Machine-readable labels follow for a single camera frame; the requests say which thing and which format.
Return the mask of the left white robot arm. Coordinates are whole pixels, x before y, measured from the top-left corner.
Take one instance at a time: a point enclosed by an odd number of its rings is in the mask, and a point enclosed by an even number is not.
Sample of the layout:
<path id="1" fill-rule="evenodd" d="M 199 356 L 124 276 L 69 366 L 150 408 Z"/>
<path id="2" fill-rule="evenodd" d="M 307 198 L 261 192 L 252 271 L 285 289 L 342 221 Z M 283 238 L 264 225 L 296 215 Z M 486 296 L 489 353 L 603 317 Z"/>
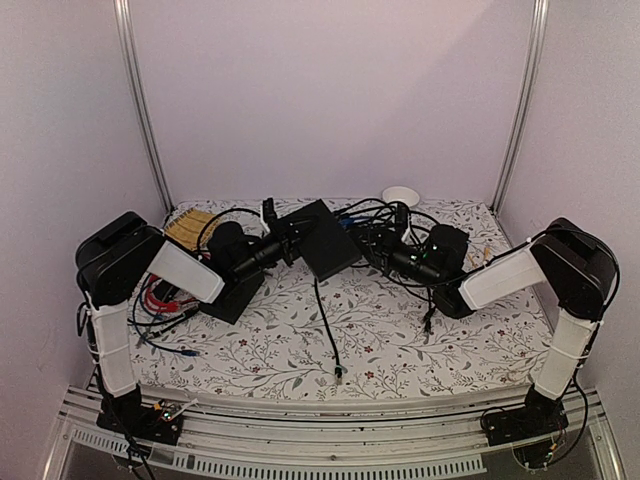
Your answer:
<path id="1" fill-rule="evenodd" d="M 191 252 L 129 211 L 85 240 L 76 252 L 76 282 L 84 296 L 88 322 L 79 327 L 96 362 L 101 400 L 99 427 L 128 440 L 177 443 L 183 408 L 166 401 L 148 407 L 130 360 L 129 325 L 140 299 L 144 275 L 192 297 L 197 311 L 235 323 L 278 262 L 293 263 L 317 227 L 315 215 L 268 216 L 267 234 L 248 239 L 242 227 L 216 227 L 207 254 Z"/>

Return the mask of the black TP-Link network switch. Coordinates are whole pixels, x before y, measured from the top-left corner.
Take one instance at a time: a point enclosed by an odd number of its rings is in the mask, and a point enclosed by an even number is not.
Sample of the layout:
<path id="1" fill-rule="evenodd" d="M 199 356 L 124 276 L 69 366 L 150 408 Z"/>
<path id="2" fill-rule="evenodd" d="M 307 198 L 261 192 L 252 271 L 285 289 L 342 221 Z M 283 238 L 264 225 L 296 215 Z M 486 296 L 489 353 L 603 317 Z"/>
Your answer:
<path id="1" fill-rule="evenodd" d="M 362 258 L 345 228 L 323 200 L 316 200 L 285 216 L 302 227 L 300 256 L 319 282 L 324 282 Z"/>

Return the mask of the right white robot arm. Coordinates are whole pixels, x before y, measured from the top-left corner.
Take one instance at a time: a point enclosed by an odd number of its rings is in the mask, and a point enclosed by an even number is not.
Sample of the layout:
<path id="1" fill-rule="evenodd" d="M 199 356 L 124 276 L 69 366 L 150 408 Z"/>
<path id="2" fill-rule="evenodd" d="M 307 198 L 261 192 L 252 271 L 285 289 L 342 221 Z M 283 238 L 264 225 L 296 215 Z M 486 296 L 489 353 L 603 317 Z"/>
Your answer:
<path id="1" fill-rule="evenodd" d="M 575 385 L 619 289 L 615 254 L 563 217 L 470 271 L 463 268 L 468 243 L 467 233 L 445 224 L 432 227 L 422 247 L 402 242 L 395 227 L 378 228 L 365 235 L 364 255 L 380 272 L 397 273 L 430 290 L 433 309 L 452 319 L 520 291 L 535 291 L 544 313 L 555 317 L 543 365 L 522 406 L 490 409 L 480 425 L 492 446 L 566 428 L 563 397 Z"/>

